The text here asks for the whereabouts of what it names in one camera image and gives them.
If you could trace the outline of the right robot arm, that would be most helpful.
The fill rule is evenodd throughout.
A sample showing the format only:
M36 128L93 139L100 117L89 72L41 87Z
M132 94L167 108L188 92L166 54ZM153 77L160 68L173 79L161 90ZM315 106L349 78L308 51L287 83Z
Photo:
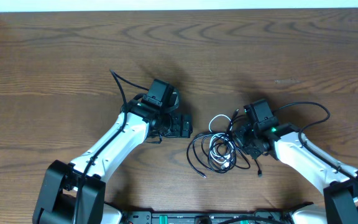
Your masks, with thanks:
M282 124L266 100L244 106L247 121L234 132L241 150L256 159L272 156L300 173L324 197L284 214L288 223L358 223L358 169L313 144L304 130Z

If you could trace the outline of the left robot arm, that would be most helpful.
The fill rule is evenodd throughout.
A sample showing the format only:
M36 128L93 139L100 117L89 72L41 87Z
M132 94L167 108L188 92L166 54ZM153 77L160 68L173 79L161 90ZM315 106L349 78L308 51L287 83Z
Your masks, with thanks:
M122 212L105 200L106 184L147 139L188 138L191 116L177 112L178 90L155 79L146 93L124 101L116 122L90 149L69 163L52 162L45 172L33 223L120 223Z

